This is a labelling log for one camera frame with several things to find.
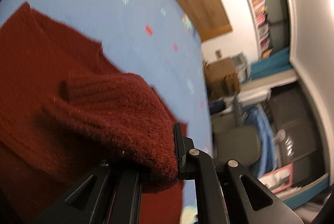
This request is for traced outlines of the grey chair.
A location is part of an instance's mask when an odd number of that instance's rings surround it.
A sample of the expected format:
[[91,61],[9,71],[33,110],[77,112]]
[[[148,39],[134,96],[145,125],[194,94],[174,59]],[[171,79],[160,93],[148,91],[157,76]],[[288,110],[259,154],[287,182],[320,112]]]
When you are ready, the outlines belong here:
[[255,126],[245,125],[213,134],[215,158],[221,162],[236,160],[249,167],[261,156],[261,141]]

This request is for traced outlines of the blue dinosaur print bedsheet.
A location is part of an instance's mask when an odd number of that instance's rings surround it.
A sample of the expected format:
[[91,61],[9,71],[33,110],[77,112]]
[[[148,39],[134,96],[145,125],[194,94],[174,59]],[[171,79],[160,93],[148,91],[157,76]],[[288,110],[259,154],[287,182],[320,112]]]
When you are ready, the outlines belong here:
[[1,191],[31,223],[95,152],[52,107],[92,100],[107,117],[210,132],[200,38],[176,0],[1,2]]

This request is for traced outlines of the blue pillow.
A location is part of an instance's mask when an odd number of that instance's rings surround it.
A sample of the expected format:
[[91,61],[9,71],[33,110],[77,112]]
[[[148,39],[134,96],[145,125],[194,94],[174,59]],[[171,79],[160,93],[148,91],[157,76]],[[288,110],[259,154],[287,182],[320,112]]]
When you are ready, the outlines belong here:
[[260,138],[260,157],[249,168],[253,176],[259,179],[265,173],[270,173],[277,168],[273,130],[263,108],[260,106],[256,106],[250,110],[245,125],[254,126]]

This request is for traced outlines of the bookshelf with books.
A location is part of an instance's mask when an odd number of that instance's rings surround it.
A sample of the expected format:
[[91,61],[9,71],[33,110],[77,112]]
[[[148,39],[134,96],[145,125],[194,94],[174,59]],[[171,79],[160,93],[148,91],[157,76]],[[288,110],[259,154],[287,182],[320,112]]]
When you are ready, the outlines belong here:
[[252,13],[256,41],[258,43],[259,60],[266,59],[272,52],[271,31],[268,21],[266,0],[248,0]]

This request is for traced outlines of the teal curtain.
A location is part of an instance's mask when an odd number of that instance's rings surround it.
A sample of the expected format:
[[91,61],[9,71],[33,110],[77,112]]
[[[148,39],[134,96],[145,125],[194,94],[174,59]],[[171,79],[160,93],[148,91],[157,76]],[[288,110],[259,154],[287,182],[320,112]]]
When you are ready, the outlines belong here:
[[255,62],[251,65],[250,79],[265,78],[293,68],[290,63],[290,48],[284,48],[269,58]]

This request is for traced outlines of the wooden bedside cabinet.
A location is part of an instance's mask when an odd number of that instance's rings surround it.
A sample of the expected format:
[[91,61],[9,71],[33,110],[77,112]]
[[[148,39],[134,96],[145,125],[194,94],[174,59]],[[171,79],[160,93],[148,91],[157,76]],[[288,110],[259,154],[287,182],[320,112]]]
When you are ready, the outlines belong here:
[[240,92],[235,64],[231,58],[205,63],[204,78],[210,101],[234,96]]

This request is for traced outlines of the white storage box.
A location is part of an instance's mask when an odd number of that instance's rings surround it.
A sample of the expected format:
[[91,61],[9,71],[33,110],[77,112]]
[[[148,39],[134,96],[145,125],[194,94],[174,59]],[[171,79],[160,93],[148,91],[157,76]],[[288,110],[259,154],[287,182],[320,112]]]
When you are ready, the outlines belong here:
[[240,83],[248,80],[251,75],[251,65],[243,52],[232,57],[235,71]]

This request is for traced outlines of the dark red knit sweater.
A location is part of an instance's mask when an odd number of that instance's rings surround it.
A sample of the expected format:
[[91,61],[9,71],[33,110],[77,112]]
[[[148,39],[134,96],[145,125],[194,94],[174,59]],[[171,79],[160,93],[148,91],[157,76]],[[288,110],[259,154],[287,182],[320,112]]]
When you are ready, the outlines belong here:
[[22,4],[1,27],[1,191],[32,223],[101,159],[140,164],[141,223],[178,223],[168,108],[145,80],[122,73],[101,44]]

